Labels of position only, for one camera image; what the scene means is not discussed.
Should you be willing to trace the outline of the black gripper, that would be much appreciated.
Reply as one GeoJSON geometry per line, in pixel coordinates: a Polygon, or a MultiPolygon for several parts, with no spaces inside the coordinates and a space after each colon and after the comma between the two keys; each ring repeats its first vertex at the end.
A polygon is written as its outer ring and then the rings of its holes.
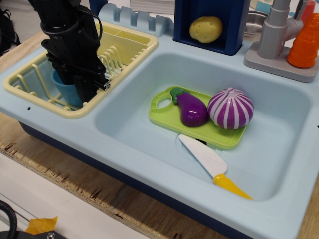
{"type": "Polygon", "coordinates": [[[53,68],[65,85],[74,85],[82,102],[107,89],[106,68],[97,56],[102,26],[79,0],[31,0],[40,26],[49,39],[42,42],[53,68]]]}

